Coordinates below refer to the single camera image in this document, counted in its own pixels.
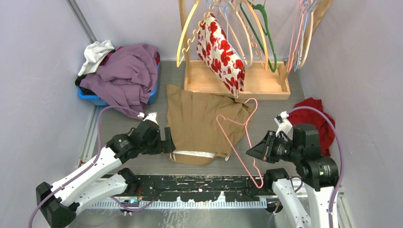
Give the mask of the tan garment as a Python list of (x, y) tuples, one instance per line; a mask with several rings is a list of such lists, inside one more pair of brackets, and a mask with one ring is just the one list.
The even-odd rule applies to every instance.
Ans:
[(166, 86), (167, 126), (175, 151), (172, 162), (207, 165), (216, 158), (228, 160), (232, 147), (245, 135), (242, 126), (255, 104), (227, 96), (186, 91)]

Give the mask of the yellow hanger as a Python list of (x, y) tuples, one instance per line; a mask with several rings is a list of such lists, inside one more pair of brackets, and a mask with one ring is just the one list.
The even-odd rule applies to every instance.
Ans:
[(187, 18), (185, 18), (185, 13), (186, 13), (186, 7), (185, 7), (185, 1), (184, 0), (179, 0), (179, 16), (180, 16), (180, 22), (181, 22), (181, 28), (182, 32), (180, 35), (179, 43), (178, 43), (178, 48), (176, 52), (176, 66), (179, 67), (181, 63), (185, 60), (188, 61), (189, 58), (189, 48), (190, 48), (190, 43), (192, 42), (192, 39), (188, 38), (187, 35), (187, 30), (190, 24), (190, 21), (199, 6), (200, 0), (195, 0), (194, 5), (192, 6), (190, 13), (188, 14)]

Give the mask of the pink wire hanger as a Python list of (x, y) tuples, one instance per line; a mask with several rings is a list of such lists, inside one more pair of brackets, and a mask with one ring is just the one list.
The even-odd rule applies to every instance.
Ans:
[(238, 153), (237, 150), (235, 149), (234, 144), (230, 141), (228, 135), (226, 134), (224, 128), (222, 127), (222, 125), (221, 125), (221, 123), (220, 123), (220, 119), (222, 119), (222, 120), (224, 120), (224, 121), (230, 121), (230, 122), (232, 122), (232, 123), (234, 123), (234, 124), (243, 126), (244, 131), (245, 131), (245, 135), (246, 135), (246, 138), (247, 138), (247, 141), (248, 141), (248, 144), (249, 144), (249, 148), (251, 149), (251, 148), (252, 148), (252, 144), (251, 144), (251, 140), (250, 140), (250, 136), (249, 136), (248, 126), (249, 126), (249, 122), (250, 122), (252, 116), (255, 114), (255, 112), (256, 112), (257, 109), (258, 109), (259, 103), (258, 103), (258, 101), (257, 101), (256, 98), (253, 98), (253, 97), (252, 97), (252, 98), (247, 99), (244, 104), (248, 103), (249, 101), (253, 101), (253, 102), (255, 103), (255, 106), (254, 106), (254, 109), (253, 109), (252, 113), (249, 115), (249, 117), (247, 118), (247, 120), (246, 120), (245, 122), (243, 122), (243, 123), (236, 122), (236, 121), (234, 121), (234, 120), (232, 120), (232, 119), (226, 118), (225, 116), (223, 116), (223, 115), (221, 115), (221, 114), (218, 114), (218, 115), (216, 116), (216, 122), (217, 122), (219, 128), (221, 129), (221, 132), (224, 134), (224, 136), (225, 136), (227, 142), (230, 144), (232, 150), (235, 152), (235, 155), (236, 155), (236, 157), (238, 158), (238, 160), (240, 161), (240, 163), (241, 163), (241, 165), (243, 166), (244, 170), (245, 170), (246, 173), (249, 175), (250, 180), (252, 180), (253, 184), (255, 185), (255, 187), (256, 187), (257, 189), (262, 189), (262, 188), (264, 187), (264, 181), (263, 181), (263, 177), (262, 177), (262, 174), (261, 174), (261, 172), (260, 172), (260, 169), (256, 166), (256, 159), (255, 159), (255, 158), (253, 159), (253, 167), (254, 167), (255, 170), (258, 172), (258, 177), (259, 177), (259, 180), (260, 180), (260, 184), (258, 184), (258, 183), (256, 182), (256, 179), (255, 179), (255, 178), (253, 177), (253, 175), (250, 173), (248, 167), (245, 165), (243, 159), (240, 157), (239, 153)]

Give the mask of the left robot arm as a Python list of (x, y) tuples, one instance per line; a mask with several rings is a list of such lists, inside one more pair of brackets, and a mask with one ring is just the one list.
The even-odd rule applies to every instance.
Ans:
[(164, 129), (149, 119), (129, 133), (115, 135), (95, 157), (68, 176), (52, 184), (40, 183), (36, 189), (37, 208), (52, 228), (65, 228), (76, 216), (94, 203), (124, 193), (133, 196), (140, 187), (139, 179), (123, 168), (109, 179), (98, 180), (140, 154), (155, 155), (175, 150), (171, 129)]

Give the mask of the red poppy print skirt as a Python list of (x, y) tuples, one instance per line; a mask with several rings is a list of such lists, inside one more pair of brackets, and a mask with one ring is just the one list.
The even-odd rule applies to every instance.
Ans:
[(244, 91), (245, 64), (212, 13), (201, 23), (197, 32), (196, 52), (228, 91), (238, 98), (239, 92)]

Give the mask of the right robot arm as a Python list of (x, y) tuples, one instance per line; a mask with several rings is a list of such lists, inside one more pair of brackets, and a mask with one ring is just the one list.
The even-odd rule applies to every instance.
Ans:
[(268, 163), (280, 160), (295, 165), (305, 186), (309, 211), (306, 211), (292, 188), (292, 180), (283, 168), (267, 170), (264, 189), (277, 195), (291, 225), (295, 228), (336, 228), (338, 226), (336, 184), (339, 179), (335, 161), (321, 154), (319, 132), (312, 124), (293, 127), (293, 137), (284, 132), (268, 131), (265, 137), (246, 154)]

